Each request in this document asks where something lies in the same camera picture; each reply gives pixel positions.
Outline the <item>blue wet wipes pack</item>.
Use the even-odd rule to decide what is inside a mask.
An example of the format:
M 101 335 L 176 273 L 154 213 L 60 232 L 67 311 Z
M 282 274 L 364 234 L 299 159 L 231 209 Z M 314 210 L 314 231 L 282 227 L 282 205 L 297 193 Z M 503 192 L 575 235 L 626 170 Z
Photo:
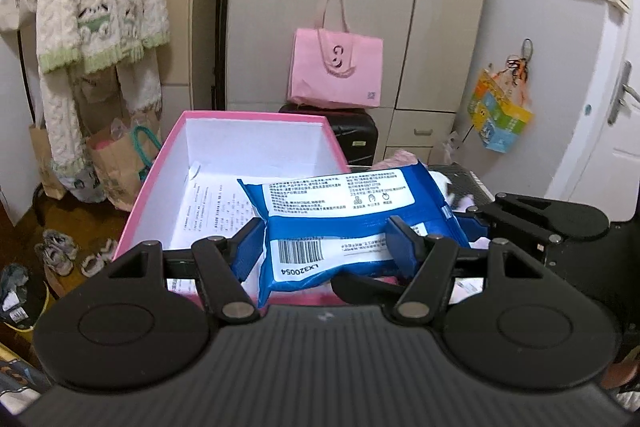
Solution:
M 272 293 L 328 283 L 338 273 L 410 277 L 411 261 L 387 248 L 388 219 L 398 217 L 420 236 L 469 241 L 428 169 L 417 164 L 263 184 L 241 182 L 265 223 L 265 259 L 258 305 Z

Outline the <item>printed paper sheet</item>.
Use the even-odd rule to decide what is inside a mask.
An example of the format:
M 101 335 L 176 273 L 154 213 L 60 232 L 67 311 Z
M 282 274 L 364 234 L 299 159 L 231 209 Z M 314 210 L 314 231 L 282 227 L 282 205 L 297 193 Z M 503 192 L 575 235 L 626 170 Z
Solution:
M 188 248 L 208 236 L 228 239 L 254 217 L 254 207 L 236 176 L 216 173 L 209 166 L 194 162 L 186 177 L 169 248 Z

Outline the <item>white door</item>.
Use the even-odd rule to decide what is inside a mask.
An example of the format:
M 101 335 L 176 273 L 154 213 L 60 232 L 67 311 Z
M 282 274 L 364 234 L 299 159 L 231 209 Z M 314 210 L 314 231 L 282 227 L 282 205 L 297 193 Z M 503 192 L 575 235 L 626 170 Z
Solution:
M 608 220 L 626 221 L 639 196 L 639 102 L 629 94 L 613 126 L 608 111 L 618 75 L 631 61 L 629 84 L 639 93 L 639 0 L 624 13 L 610 5 L 589 87 L 572 139 L 547 188 L 547 197 L 602 210 Z

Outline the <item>pink cardboard box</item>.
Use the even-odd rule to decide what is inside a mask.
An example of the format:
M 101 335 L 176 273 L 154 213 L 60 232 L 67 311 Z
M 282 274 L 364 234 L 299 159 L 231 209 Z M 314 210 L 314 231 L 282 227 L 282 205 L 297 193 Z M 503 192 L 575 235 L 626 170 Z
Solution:
M 134 203 L 116 254 L 144 241 L 168 251 L 231 237 L 250 219 L 244 184 L 345 173 L 326 118 L 280 113 L 183 113 Z

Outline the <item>colourful gift bag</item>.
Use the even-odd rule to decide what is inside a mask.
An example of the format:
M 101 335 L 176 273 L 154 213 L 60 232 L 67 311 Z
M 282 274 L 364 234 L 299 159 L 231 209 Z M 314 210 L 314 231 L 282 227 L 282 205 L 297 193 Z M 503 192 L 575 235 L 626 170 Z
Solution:
M 468 113 L 486 150 L 508 153 L 534 116 L 528 90 L 533 54 L 533 41 L 525 38 L 520 53 L 510 55 L 502 69 L 489 66 L 477 78 Z

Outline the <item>black suitcase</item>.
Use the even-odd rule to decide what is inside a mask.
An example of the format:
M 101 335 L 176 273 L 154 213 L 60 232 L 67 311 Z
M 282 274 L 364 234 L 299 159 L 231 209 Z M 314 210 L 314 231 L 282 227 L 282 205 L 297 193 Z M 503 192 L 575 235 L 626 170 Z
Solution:
M 288 103 L 280 113 L 326 117 L 349 166 L 371 167 L 378 145 L 378 127 L 361 108 L 325 109 Z

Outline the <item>brown paper bag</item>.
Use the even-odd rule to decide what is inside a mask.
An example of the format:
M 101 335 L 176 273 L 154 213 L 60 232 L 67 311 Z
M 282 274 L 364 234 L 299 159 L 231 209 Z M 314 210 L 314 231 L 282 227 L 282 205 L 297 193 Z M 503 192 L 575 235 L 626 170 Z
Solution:
M 134 115 L 131 119 L 115 118 L 112 123 L 91 135 L 86 141 L 88 151 L 103 185 L 106 198 L 115 208 L 131 211 L 140 193 L 143 182 L 138 172 L 142 161 L 132 146 L 130 131 L 134 126 L 150 128 L 160 139 L 160 123 L 154 112 Z M 145 152 L 155 160 L 155 147 L 140 135 Z

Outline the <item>pair of sneakers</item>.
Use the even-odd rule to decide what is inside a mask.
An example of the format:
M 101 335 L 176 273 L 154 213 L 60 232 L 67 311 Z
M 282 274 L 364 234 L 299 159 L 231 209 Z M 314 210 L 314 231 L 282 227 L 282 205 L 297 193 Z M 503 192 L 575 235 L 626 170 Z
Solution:
M 96 254 L 80 262 L 80 273 L 90 279 L 101 272 L 113 261 L 117 246 L 115 239 L 107 239 Z M 42 232 L 42 241 L 35 245 L 35 253 L 49 270 L 59 277 L 67 277 L 74 271 L 79 246 L 73 237 L 47 229 Z

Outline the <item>pink paper shopping bag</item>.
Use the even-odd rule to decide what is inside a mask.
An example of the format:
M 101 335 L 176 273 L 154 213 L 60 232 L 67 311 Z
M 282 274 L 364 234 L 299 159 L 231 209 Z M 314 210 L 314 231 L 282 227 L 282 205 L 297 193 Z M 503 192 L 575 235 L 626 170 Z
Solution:
M 326 29 L 329 2 L 320 0 L 314 26 L 295 31 L 288 101 L 325 109 L 377 108 L 382 93 L 383 40 L 350 30 L 344 0 L 338 0 L 343 29 Z

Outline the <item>cream fleece jacket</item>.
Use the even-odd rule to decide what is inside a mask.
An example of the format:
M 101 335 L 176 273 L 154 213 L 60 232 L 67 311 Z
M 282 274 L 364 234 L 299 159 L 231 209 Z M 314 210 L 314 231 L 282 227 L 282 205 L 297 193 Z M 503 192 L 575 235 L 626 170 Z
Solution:
M 56 174 L 75 178 L 89 164 L 75 83 L 125 64 L 120 90 L 128 112 L 157 112 L 156 50 L 169 39 L 166 0 L 37 1 L 40 92 Z

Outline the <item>teal handled bag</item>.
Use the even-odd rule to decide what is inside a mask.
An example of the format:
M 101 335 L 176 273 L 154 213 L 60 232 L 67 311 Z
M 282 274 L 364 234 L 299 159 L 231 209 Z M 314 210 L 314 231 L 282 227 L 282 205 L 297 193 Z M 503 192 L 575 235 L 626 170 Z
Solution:
M 132 146 L 134 147 L 134 151 L 138 154 L 140 160 L 142 161 L 142 168 L 138 172 L 138 176 L 141 182 L 144 182 L 150 170 L 153 166 L 154 160 L 145 152 L 145 149 L 142 145 L 140 135 L 144 135 L 146 141 L 151 143 L 157 152 L 162 149 L 162 143 L 157 139 L 156 134 L 148 127 L 145 126 L 134 126 L 130 131 Z

